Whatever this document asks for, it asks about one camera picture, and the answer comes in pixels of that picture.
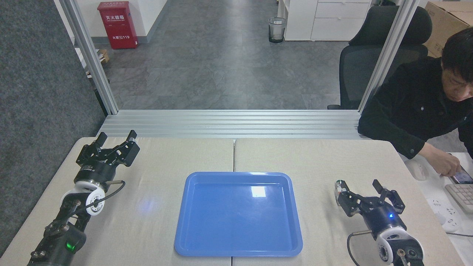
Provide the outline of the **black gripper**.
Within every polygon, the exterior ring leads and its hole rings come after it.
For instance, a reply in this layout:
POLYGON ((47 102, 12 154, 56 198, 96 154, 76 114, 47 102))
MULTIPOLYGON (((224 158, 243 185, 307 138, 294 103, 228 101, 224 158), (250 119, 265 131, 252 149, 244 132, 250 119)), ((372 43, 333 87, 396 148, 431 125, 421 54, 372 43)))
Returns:
POLYGON ((140 147, 135 139, 137 133, 131 130, 127 139, 120 145, 110 149, 101 149, 108 136, 101 132, 98 138, 90 145, 84 145, 78 155, 76 163, 81 166, 76 175, 75 182, 86 181, 104 184, 115 178, 117 165, 130 167, 135 160, 140 147))
MULTIPOLYGON (((386 229, 398 226, 406 230, 407 226, 399 216, 404 211, 405 205, 398 192, 384 188, 378 180, 373 180, 372 185, 380 194, 377 202, 383 205, 387 198, 393 207, 368 207, 364 209, 364 221, 368 229, 371 230, 371 235, 377 237, 386 229)), ((337 180, 337 204, 342 207, 348 217, 360 213, 362 202, 367 203, 368 199, 350 191, 344 180, 337 180)))

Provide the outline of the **person's hand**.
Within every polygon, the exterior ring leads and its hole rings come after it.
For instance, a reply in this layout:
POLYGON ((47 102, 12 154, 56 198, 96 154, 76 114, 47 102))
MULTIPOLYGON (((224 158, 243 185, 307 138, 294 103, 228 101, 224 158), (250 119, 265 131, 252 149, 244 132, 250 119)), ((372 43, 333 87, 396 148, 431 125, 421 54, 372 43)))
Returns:
POLYGON ((436 173, 442 176, 451 177, 461 170, 461 164, 458 158, 429 143, 424 143, 419 155, 424 157, 436 173))

